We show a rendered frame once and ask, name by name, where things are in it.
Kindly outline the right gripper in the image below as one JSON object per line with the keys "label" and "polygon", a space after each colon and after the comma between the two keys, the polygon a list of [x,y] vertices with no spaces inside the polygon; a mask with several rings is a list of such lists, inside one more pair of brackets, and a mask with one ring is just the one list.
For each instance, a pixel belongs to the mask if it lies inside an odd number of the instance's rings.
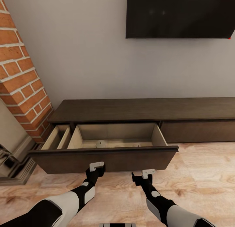
{"label": "right gripper", "polygon": [[135,176],[133,173],[132,173],[132,179],[133,179],[133,182],[135,182],[136,186],[141,186],[144,190],[144,187],[146,184],[152,184],[152,175],[149,174],[148,175],[148,179],[143,179],[142,176]]}

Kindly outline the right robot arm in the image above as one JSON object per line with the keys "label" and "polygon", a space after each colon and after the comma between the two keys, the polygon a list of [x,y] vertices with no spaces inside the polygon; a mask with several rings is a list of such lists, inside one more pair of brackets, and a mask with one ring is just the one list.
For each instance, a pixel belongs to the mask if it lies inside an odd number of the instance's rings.
{"label": "right robot arm", "polygon": [[173,200],[161,196],[152,185],[152,174],[155,174],[155,169],[142,170],[142,174],[135,176],[132,173],[133,182],[143,188],[149,211],[167,227],[218,227],[207,218],[188,212],[176,205]]}

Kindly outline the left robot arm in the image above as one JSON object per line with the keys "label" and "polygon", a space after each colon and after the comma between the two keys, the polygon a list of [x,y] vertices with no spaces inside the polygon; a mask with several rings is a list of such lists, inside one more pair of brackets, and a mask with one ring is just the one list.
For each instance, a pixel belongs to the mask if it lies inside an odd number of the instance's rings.
{"label": "left robot arm", "polygon": [[0,227],[67,227],[76,214],[95,196],[98,177],[106,172],[104,162],[90,163],[81,186],[61,195],[40,200],[27,213]]}

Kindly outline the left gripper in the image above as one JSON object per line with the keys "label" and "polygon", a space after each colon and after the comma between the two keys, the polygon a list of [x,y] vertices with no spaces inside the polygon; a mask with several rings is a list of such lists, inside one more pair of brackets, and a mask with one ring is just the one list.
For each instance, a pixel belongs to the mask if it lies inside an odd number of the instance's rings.
{"label": "left gripper", "polygon": [[102,167],[95,167],[95,168],[96,168],[95,171],[90,172],[90,169],[87,169],[85,172],[87,177],[94,176],[97,180],[98,177],[102,177],[104,172],[106,172],[106,165],[104,164],[104,166]]}

